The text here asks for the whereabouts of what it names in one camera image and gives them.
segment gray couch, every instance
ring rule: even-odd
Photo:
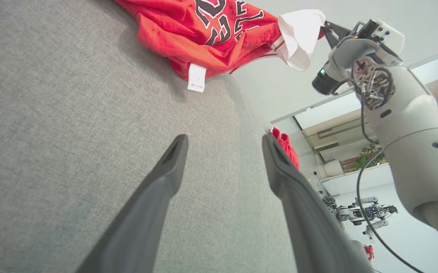
[[[75,271],[180,133],[155,272],[294,272],[236,80],[188,91],[136,34],[110,1],[0,1],[0,273]]]

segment white cloth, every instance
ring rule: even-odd
[[[299,10],[278,18],[282,36],[273,43],[276,53],[286,64],[298,71],[310,66],[311,56],[317,43],[320,26],[325,24],[325,15],[320,10]]]

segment red jersey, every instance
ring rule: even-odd
[[[139,23],[139,41],[168,57],[188,79],[188,66],[206,78],[230,71],[271,51],[280,38],[278,19],[242,0],[116,0]]]

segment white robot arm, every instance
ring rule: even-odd
[[[388,225],[388,220],[386,220],[386,219],[371,224],[371,226],[374,229],[380,229],[383,226],[387,226],[387,225]],[[366,226],[366,231],[364,231],[362,233],[364,235],[369,236],[369,238],[372,238],[372,229],[370,228],[370,226]]]
[[[378,199],[375,196],[361,198],[361,203],[362,204],[364,204],[364,203],[375,203],[375,204],[377,204],[377,201],[378,201]],[[357,197],[356,197],[356,201],[354,202],[354,204],[359,205],[359,200],[358,200]]]
[[[323,29],[326,36],[336,31],[329,25]],[[347,33],[341,30],[338,40],[327,37],[333,50],[312,84],[325,95],[335,94],[342,83],[354,85],[389,159],[403,206],[438,231],[436,100],[409,69],[399,66],[402,61],[393,49],[401,50],[402,45],[387,46],[390,41],[403,42],[396,30],[374,20],[359,31],[358,26]]]

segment white wall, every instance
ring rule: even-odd
[[[297,133],[290,134],[290,145],[297,153],[300,171],[307,180],[311,181],[313,172],[318,171],[317,161],[309,143],[300,130]]]
[[[330,195],[354,192],[356,190],[359,172],[360,171],[353,171],[352,173],[345,173],[331,178],[323,178],[321,179],[321,184]],[[389,164],[381,164],[366,169],[366,171],[362,173],[361,182],[361,190],[378,187],[380,185],[393,185],[394,180]]]
[[[320,153],[325,161],[330,161],[332,159],[343,161],[346,159],[358,157],[362,149],[368,145],[369,142],[366,139],[362,139],[348,145],[333,147]]]
[[[412,69],[413,73],[425,85],[438,80],[438,59]]]
[[[309,108],[295,117],[302,128],[309,128],[358,109],[361,109],[361,103],[356,94],[351,93],[313,109]]]
[[[301,133],[300,128],[293,118],[286,118],[282,121],[278,121],[273,123],[273,126],[276,126],[282,133],[287,133],[291,135],[292,133]]]
[[[347,28],[359,20],[382,20],[405,35],[401,58],[407,65],[438,54],[438,1],[419,0],[415,5],[406,0],[250,0],[249,3],[275,16],[299,9],[321,9],[329,21]],[[311,81],[329,52],[330,47],[323,38],[307,71],[297,72],[279,59],[265,59],[247,64],[233,75],[262,118],[270,122],[327,98],[313,89]]]
[[[438,232],[413,218],[396,195],[393,185],[383,185],[361,190],[361,197],[376,196],[380,204],[394,205],[399,213],[388,218],[389,225],[379,229],[379,235],[401,257],[426,273],[438,273]],[[336,197],[337,204],[347,206],[354,202],[355,193],[346,193]],[[410,268],[398,261],[384,246],[375,239],[369,241],[362,232],[366,225],[354,226],[344,222],[345,232],[353,240],[374,247],[375,259],[372,268],[384,273],[411,273]]]

